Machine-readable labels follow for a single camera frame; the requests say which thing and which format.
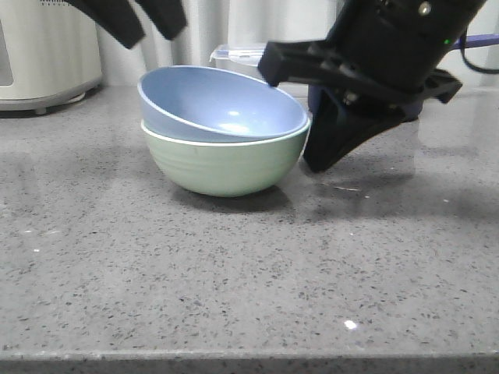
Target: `robotic arm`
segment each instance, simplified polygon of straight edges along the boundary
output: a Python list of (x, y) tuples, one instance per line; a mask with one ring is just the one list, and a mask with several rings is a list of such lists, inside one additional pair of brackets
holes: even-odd
[[(125, 47), (143, 36), (128, 0), (66, 0)], [(317, 99), (304, 158), (323, 171), (359, 144), (413, 118), (430, 97), (449, 102), (462, 84), (436, 69), (486, 0), (348, 0), (326, 39), (267, 43), (258, 69), (272, 86), (310, 85)], [(136, 0), (173, 39), (186, 25), (181, 0)]]

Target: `stacked bowls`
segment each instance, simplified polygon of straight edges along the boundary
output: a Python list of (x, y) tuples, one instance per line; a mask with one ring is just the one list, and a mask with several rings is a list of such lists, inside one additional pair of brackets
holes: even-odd
[(221, 69), (176, 65), (138, 85), (147, 145), (174, 183), (211, 196), (243, 196), (283, 178), (310, 127), (282, 90)]

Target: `bowl rim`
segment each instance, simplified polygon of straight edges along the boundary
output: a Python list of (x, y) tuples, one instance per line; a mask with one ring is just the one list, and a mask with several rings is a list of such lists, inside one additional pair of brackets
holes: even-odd
[[(246, 76), (244, 74), (241, 74), (239, 72), (233, 72), (231, 70), (225, 70), (225, 69), (219, 69), (219, 68), (212, 68), (210, 66), (197, 66), (197, 65), (170, 65), (170, 66), (163, 66), (163, 67), (160, 67), (160, 68), (156, 68), (156, 69), (153, 69), (153, 70), (150, 70), (149, 72), (146, 72), (145, 74), (143, 74), (141, 77), (140, 77), (140, 80), (137, 84), (137, 89), (139, 91), (139, 95), (142, 97), (142, 99), (144, 101), (147, 102), (148, 105), (150, 105), (152, 108), (154, 108), (156, 111), (159, 111), (160, 113), (162, 113), (163, 115), (166, 115), (170, 118), (173, 118), (175, 119), (176, 121), (179, 121), (181, 123), (184, 123), (186, 125), (190, 125), (192, 127), (195, 127), (197, 129), (200, 129), (200, 130), (203, 130), (203, 131), (207, 131), (207, 132), (213, 132), (213, 133), (216, 133), (216, 134), (221, 134), (221, 135), (225, 135), (225, 136), (228, 136), (228, 137), (234, 137), (234, 138), (241, 138), (241, 139), (246, 139), (246, 138), (260, 138), (260, 139), (269, 139), (268, 136), (258, 136), (258, 135), (245, 135), (245, 134), (234, 134), (232, 132), (226, 132), (226, 131), (223, 131), (223, 130), (219, 130), (219, 129), (213, 129), (211, 127), (206, 127), (205, 125), (200, 125), (198, 123), (195, 123), (195, 122), (191, 122), (187, 119), (184, 119), (184, 118), (181, 118), (177, 115), (174, 115), (172, 113), (170, 113), (169, 111), (166, 111), (165, 109), (161, 108), (160, 106), (158, 106), (157, 104), (155, 104), (143, 91), (143, 81), (152, 73), (154, 72), (157, 72), (159, 70), (169, 70), (169, 69), (199, 69), (199, 70), (215, 70), (217, 72), (221, 72), (221, 73), (225, 73), (225, 74), (232, 74), (234, 76), (240, 76), (242, 78), (245, 78), (245, 79), (250, 79), (252, 81), (255, 81), (259, 84), (262, 84), (264, 86), (268, 86), (264, 81), (260, 80), (260, 79), (257, 79), (257, 78), (253, 78), (252, 76)], [(299, 108), (302, 109), (302, 112), (303, 112), (303, 117), (302, 117), (302, 121), (300, 122), (300, 126), (299, 128), (301, 129), (303, 127), (303, 123), (305, 122), (305, 118), (308, 118), (308, 114), (307, 114), (307, 111), (305, 110), (305, 108), (292, 96), (290, 95), (289, 93), (281, 90), (279, 87), (273, 87), (275, 88), (277, 91), (279, 91), (280, 94), (283, 94), (285, 95), (287, 98), (291, 99), (291, 101), (298, 105)], [(290, 133), (294, 133), (295, 131), (298, 131), (298, 130), (292, 130), (292, 132), (282, 132), (281, 135), (278, 135), (278, 136), (284, 136), (284, 135), (288, 135)]]
[(175, 139), (175, 138), (168, 138), (167, 136), (157, 134), (156, 132), (150, 131), (145, 124), (145, 120), (142, 120), (140, 122), (140, 128), (149, 136), (153, 136), (154, 138), (160, 139), (160, 140), (165, 140), (170, 143), (177, 143), (177, 144), (185, 144), (185, 145), (190, 145), (190, 146), (218, 146), (218, 147), (228, 147), (228, 146), (257, 146), (260, 144), (269, 144), (269, 143), (274, 143), (279, 140), (286, 140), (290, 139), (294, 136), (297, 136), (301, 134), (302, 132), (307, 132), (310, 129), (310, 125), (312, 123), (312, 120), (307, 116), (307, 120), (305, 125), (303, 125), (300, 129), (291, 132), (289, 134), (283, 135), (283, 136), (277, 136), (275, 138), (270, 138), (270, 139), (263, 139), (263, 140), (254, 140), (251, 142), (236, 142), (236, 143), (209, 143), (209, 142), (195, 142), (192, 140), (183, 140), (183, 139)]

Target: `gray speckled countertop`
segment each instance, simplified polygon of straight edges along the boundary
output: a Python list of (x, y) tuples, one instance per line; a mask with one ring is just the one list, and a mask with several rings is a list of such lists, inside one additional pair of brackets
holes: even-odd
[(134, 88), (13, 117), (2, 374), (499, 372), (499, 89), (238, 199), (162, 175)]

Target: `container lid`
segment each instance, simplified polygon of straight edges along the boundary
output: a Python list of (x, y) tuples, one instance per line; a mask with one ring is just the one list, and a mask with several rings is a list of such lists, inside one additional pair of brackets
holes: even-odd
[(219, 45), (211, 54), (210, 61), (231, 60), (238, 64), (248, 66), (258, 66), (265, 50), (265, 43), (255, 43), (241, 46), (229, 46), (228, 44)]

